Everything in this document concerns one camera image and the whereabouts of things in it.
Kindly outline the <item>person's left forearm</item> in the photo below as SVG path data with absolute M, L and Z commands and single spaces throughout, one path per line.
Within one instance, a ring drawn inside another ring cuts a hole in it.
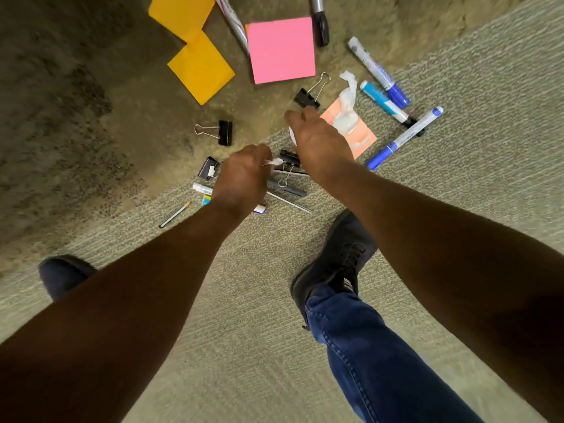
M 121 423 L 171 352 L 223 241 L 256 201 L 214 196 L 0 344 L 0 423 Z

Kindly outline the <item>person's right forearm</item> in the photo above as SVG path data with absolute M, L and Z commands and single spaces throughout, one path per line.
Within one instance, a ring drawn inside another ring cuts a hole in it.
M 564 255 L 347 158 L 303 162 L 443 327 L 550 423 L 564 423 Z

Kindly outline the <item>black binder clip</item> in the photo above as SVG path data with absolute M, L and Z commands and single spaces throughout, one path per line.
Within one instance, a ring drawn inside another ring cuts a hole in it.
M 303 87 L 300 89 L 294 97 L 294 102 L 302 108 L 312 106 L 318 110 L 320 108 L 320 102 L 318 101 L 320 94 L 330 81 L 331 76 L 326 71 L 322 72 L 319 80 L 309 90 Z
M 197 177 L 201 180 L 211 181 L 215 179 L 216 174 L 221 168 L 221 162 L 217 161 L 215 158 L 208 156 L 203 163 Z
M 285 175 L 285 177 L 283 183 L 282 179 L 278 181 L 278 185 L 280 185 L 282 188 L 285 188 L 287 187 L 287 180 L 290 176 L 290 173 L 292 173 L 294 169 L 300 168 L 301 162 L 299 156 L 296 153 L 285 149 L 280 150 L 279 158 L 282 160 L 282 164 L 279 170 L 283 175 Z
M 230 120 L 219 120 L 217 126 L 194 126 L 196 135 L 206 135 L 217 140 L 222 147 L 230 147 L 232 145 L 233 122 Z

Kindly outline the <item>crumpled clear plastic wrap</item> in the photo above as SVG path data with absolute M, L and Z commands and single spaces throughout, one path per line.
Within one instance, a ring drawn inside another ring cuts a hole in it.
M 351 134 L 357 127 L 359 116 L 355 111 L 357 80 L 348 70 L 340 74 L 340 78 L 348 83 L 348 87 L 339 95 L 341 110 L 334 116 L 333 127 L 343 136 Z

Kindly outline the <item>black left shoe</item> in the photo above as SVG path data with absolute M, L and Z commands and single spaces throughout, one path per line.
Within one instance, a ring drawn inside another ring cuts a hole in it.
M 96 272 L 88 262 L 68 254 L 52 256 L 38 265 L 39 277 L 53 301 L 64 297 Z

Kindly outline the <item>black shoe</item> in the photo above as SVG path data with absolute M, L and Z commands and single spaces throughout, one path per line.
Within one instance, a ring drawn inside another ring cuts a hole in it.
M 329 285 L 337 292 L 359 295 L 358 274 L 377 252 L 376 242 L 349 210 L 340 213 L 328 230 L 320 254 L 293 279 L 291 296 L 310 331 L 306 304 L 313 291 Z
M 64 297 L 96 272 L 88 262 L 68 254 L 52 256 L 38 265 L 39 277 L 53 301 Z

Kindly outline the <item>person's right hand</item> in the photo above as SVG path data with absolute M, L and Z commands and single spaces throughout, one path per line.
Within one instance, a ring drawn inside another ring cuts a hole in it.
M 296 137 L 297 154 L 309 176 L 319 185 L 355 163 L 345 138 L 311 106 L 301 109 L 305 125 Z

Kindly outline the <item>blue jeans leg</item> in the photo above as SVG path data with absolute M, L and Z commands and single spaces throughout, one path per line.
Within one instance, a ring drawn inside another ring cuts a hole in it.
M 365 423 L 484 423 L 356 294 L 323 285 L 305 311 L 343 394 Z

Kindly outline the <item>white marker with blue cap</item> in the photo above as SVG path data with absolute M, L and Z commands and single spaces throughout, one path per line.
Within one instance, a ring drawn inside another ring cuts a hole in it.
M 401 133 L 394 141 L 387 145 L 376 156 L 372 157 L 366 166 L 369 170 L 376 170 L 384 161 L 386 161 L 393 153 L 395 153 L 406 142 L 415 137 L 419 132 L 428 127 L 434 120 L 440 117 L 444 112 L 441 106 L 436 106 L 432 110 L 425 113 L 413 126 Z
M 390 75 L 384 70 L 384 68 L 379 65 L 363 45 L 359 42 L 358 38 L 353 36 L 349 42 L 348 47 L 352 53 L 359 59 L 359 61 L 367 68 L 377 82 L 384 89 L 387 97 L 391 101 L 399 106 L 399 108 L 404 109 L 410 104 L 410 100 L 404 94 L 402 89 L 399 87 L 397 82 L 391 78 Z

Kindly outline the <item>light blue marker black cap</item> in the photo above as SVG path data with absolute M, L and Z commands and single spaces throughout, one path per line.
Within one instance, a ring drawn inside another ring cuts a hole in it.
M 405 127 L 405 129 L 410 129 L 419 121 L 418 119 L 407 114 L 404 110 L 399 108 L 384 93 L 378 90 L 371 82 L 364 80 L 360 84 L 360 89 L 372 101 L 374 101 L 378 106 L 380 106 L 386 113 L 390 114 L 400 124 L 402 124 Z

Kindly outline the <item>person's left hand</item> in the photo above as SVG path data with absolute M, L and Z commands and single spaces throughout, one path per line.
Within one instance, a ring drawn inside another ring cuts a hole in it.
M 247 170 L 241 162 L 241 150 L 223 162 L 211 201 L 228 208 L 236 217 L 245 218 L 262 203 L 271 172 Z

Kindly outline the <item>dark grey pen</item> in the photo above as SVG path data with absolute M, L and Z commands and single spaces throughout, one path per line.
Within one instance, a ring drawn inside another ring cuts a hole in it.
M 275 190 L 286 192 L 293 196 L 306 197 L 308 195 L 307 191 L 288 185 L 286 180 L 268 179 L 267 184 Z

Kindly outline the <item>white marker with pink print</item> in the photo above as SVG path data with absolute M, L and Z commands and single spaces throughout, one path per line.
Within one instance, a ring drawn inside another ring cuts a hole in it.
M 224 18 L 229 24 L 234 35 L 238 39 L 247 57 L 250 57 L 248 38 L 246 35 L 245 28 L 241 20 L 239 19 L 238 15 L 236 14 L 235 10 L 231 6 L 229 0 L 215 0 L 215 2 L 218 5 L 219 9 L 221 10 L 222 14 L 224 15 Z

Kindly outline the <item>silver marker with black cap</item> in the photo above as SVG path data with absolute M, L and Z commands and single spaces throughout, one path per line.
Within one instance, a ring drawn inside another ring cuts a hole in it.
M 313 25 L 319 47 L 326 47 L 330 42 L 329 25 L 323 0 L 310 0 L 313 13 Z

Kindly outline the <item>orange sticky note pad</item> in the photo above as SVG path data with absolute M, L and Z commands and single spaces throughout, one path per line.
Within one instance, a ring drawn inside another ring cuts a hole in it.
M 152 0 L 149 16 L 186 43 L 202 31 L 215 0 Z
M 201 30 L 168 63 L 194 99 L 204 105 L 235 77 L 235 72 Z

